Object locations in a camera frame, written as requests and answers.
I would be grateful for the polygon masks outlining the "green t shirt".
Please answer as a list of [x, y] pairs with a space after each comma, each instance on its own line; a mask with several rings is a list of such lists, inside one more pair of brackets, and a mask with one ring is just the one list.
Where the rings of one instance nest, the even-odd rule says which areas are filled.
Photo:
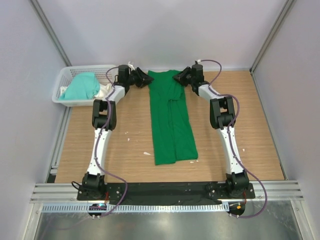
[[174, 80], [179, 71], [148, 71], [155, 165], [196, 160], [198, 151], [189, 120], [185, 87]]

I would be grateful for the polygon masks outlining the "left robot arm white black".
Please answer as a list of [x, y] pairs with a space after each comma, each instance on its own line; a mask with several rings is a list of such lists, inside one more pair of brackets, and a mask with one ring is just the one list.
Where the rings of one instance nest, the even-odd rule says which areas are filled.
[[122, 200], [127, 193], [128, 183], [123, 178], [105, 170], [105, 160], [108, 144], [113, 130], [117, 125], [117, 103], [123, 99], [130, 87], [144, 88], [150, 85], [154, 78], [142, 71], [139, 67], [131, 64], [122, 64], [107, 70], [117, 70], [115, 80], [107, 80], [110, 83], [110, 91], [102, 99], [93, 101], [92, 126], [94, 128], [94, 142], [91, 159], [86, 170], [82, 183], [78, 187], [77, 199], [82, 201], [103, 200], [111, 196], [105, 183], [105, 176], [111, 176], [124, 183], [124, 192], [117, 193], [116, 199]]

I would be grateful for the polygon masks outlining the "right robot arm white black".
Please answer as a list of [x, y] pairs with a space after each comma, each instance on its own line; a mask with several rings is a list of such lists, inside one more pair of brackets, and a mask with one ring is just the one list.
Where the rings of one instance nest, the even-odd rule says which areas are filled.
[[173, 76], [180, 85], [191, 86], [192, 91], [209, 102], [209, 121], [213, 129], [219, 134], [225, 156], [226, 180], [225, 192], [231, 198], [245, 198], [249, 189], [248, 173], [239, 156], [235, 137], [235, 123], [239, 109], [234, 103], [239, 101], [232, 94], [218, 93], [213, 82], [205, 80], [202, 60], [196, 60], [191, 67]]

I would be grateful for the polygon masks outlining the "white t shirt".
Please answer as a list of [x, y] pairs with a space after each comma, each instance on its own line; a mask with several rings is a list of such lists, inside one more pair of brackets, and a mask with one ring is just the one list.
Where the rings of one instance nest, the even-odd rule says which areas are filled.
[[111, 84], [107, 85], [100, 84], [98, 88], [93, 89], [92, 87], [77, 87], [72, 86], [71, 90], [68, 91], [69, 86], [60, 87], [59, 100], [92, 100], [102, 99], [107, 96], [111, 91]]

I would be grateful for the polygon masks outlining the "teal t shirt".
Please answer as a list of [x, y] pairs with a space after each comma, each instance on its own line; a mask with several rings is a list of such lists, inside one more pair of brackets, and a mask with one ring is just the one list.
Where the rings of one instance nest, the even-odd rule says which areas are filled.
[[100, 83], [93, 72], [77, 74], [60, 95], [61, 101], [92, 100], [100, 91]]

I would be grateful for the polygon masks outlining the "white plastic basket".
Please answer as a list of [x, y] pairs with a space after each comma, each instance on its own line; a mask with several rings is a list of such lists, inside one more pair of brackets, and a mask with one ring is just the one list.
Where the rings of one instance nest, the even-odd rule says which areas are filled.
[[115, 65], [64, 67], [55, 80], [51, 100], [66, 107], [91, 106], [94, 100], [111, 94], [117, 73]]

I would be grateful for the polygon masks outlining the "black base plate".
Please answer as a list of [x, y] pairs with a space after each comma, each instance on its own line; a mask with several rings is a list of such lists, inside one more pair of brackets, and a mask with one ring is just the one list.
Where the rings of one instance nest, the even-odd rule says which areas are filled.
[[[122, 205], [131, 206], [201, 206], [219, 205], [223, 200], [235, 201], [224, 189], [224, 182], [131, 182], [107, 183], [100, 190], [80, 186], [78, 201], [109, 200], [114, 205], [122, 196]], [[254, 199], [253, 184], [245, 192], [247, 199]]]

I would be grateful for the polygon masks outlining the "aluminium frame rail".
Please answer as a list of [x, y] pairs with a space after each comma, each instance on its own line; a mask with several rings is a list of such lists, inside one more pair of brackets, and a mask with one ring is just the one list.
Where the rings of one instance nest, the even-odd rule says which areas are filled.
[[124, 205], [210, 205], [226, 201], [302, 200], [297, 181], [271, 180], [249, 183], [248, 189], [230, 193], [224, 182], [135, 182], [108, 183], [102, 191], [84, 190], [70, 183], [39, 183], [34, 187], [31, 202], [62, 203], [67, 201], [110, 201]]

